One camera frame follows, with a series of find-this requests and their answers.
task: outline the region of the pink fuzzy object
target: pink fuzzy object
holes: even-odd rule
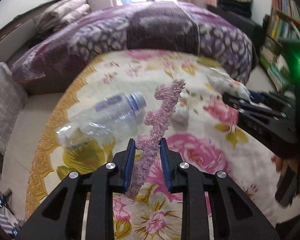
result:
[[[185,85],[183,79],[175,79],[170,86],[160,85],[156,88],[154,97],[157,100],[162,100],[162,104],[158,110],[150,110],[145,117],[145,125],[152,125],[150,135],[141,134],[136,140],[136,148],[142,150],[143,153],[140,160],[134,163],[131,184],[126,192],[126,197],[135,199],[146,181],[150,167],[159,151],[160,140],[165,131],[168,130],[169,119]]]

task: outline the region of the table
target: table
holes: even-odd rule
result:
[[[231,125],[237,110],[226,106],[207,81],[212,60],[165,50],[126,50],[95,58],[73,81],[54,109],[40,139],[31,168],[26,196],[28,218],[70,171],[92,172],[126,149],[129,137],[99,142],[94,156],[65,154],[56,140],[58,126],[74,114],[119,92],[141,91],[146,110],[159,108],[154,98],[157,85],[174,78],[186,80],[189,124],[172,122],[165,137],[170,150],[201,171],[227,172],[273,223],[278,206],[274,200],[278,175],[270,162],[272,153],[238,127]],[[142,122],[139,133],[150,127]],[[160,158],[136,200],[117,196],[113,200],[116,239],[179,239],[182,195],[170,194],[164,184]]]

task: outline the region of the checkered fabric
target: checkered fabric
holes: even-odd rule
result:
[[[15,121],[27,102],[28,94],[14,82],[8,66],[0,63],[0,154],[4,155]]]

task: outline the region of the plastic bottle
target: plastic bottle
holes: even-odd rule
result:
[[[89,139],[99,141],[129,136],[135,132],[136,113],[146,107],[141,92],[105,98],[93,107],[73,116],[71,122],[57,129],[59,143],[76,149]]]

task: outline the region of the purple bedspread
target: purple bedspread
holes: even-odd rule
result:
[[[29,82],[83,69],[96,55],[123,49],[167,49],[213,58],[245,84],[252,42],[225,19],[193,4],[143,2],[93,12],[28,50],[11,69]]]

